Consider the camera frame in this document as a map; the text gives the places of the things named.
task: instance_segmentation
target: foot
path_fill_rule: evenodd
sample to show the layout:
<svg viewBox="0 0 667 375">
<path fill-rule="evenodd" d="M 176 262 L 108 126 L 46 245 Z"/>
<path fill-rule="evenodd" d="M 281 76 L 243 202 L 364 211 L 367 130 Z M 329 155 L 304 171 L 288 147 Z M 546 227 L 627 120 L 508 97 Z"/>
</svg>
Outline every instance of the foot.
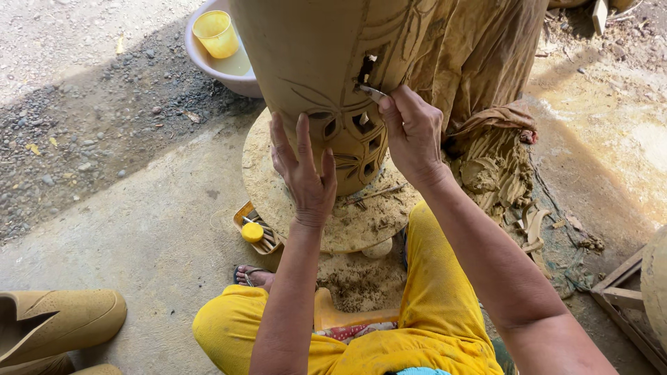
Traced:
<svg viewBox="0 0 667 375">
<path fill-rule="evenodd" d="M 253 286 L 266 289 L 268 292 L 271 289 L 271 285 L 273 285 L 275 274 L 266 271 L 255 271 L 251 272 L 248 276 L 245 275 L 246 271 L 250 271 L 254 268 L 254 266 L 249 266 L 247 264 L 239 266 L 239 271 L 236 272 L 236 279 L 239 281 L 239 285 L 248 286 L 247 279 L 250 279 Z"/>
</svg>

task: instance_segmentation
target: person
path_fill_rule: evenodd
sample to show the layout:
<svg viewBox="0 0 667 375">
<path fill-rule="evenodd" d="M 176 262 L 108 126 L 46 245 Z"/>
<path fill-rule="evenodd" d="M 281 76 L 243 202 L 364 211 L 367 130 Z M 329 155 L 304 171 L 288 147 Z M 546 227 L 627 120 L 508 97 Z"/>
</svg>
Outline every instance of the person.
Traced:
<svg viewBox="0 0 667 375">
<path fill-rule="evenodd" d="M 215 365 L 227 375 L 502 374 L 479 297 L 521 374 L 616 373 L 538 267 L 441 162 L 442 113 L 405 85 L 380 101 L 380 113 L 396 167 L 425 199 L 409 216 L 398 329 L 349 344 L 312 332 L 317 258 L 336 198 L 336 166 L 327 149 L 321 175 L 315 171 L 305 114 L 296 127 L 296 157 L 274 113 L 273 165 L 296 214 L 277 272 L 239 267 L 239 285 L 228 286 L 195 317 L 195 339 Z"/>
</svg>

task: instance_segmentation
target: orange plastic stool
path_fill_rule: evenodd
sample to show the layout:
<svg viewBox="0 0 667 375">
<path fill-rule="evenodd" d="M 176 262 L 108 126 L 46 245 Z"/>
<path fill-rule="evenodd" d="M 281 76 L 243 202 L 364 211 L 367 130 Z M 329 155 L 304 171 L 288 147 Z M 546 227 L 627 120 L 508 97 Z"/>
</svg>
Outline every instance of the orange plastic stool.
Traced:
<svg viewBox="0 0 667 375">
<path fill-rule="evenodd" d="M 335 327 L 357 326 L 359 324 L 397 322 L 398 309 L 378 310 L 369 312 L 341 312 L 334 307 L 334 300 L 327 288 L 319 288 L 315 292 L 315 331 Z"/>
</svg>

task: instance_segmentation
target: water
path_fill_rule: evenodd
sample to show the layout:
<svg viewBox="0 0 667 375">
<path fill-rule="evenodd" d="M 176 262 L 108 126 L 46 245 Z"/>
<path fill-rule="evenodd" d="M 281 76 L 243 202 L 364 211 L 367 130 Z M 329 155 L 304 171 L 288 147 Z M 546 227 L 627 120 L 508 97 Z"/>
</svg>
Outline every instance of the water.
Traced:
<svg viewBox="0 0 667 375">
<path fill-rule="evenodd" d="M 255 73 L 250 66 L 250 60 L 245 48 L 239 46 L 239 50 L 226 59 L 214 59 L 210 57 L 209 65 L 220 73 L 253 77 Z"/>
</svg>

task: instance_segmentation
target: teal cloth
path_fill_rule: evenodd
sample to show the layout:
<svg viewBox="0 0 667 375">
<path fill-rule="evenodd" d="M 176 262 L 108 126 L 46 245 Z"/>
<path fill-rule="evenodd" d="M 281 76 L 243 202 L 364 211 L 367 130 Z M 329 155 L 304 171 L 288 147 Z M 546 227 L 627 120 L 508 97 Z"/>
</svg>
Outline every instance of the teal cloth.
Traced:
<svg viewBox="0 0 667 375">
<path fill-rule="evenodd" d="M 451 375 L 449 372 L 443 370 L 434 370 L 428 367 L 411 367 L 405 370 L 396 372 L 398 375 Z"/>
</svg>

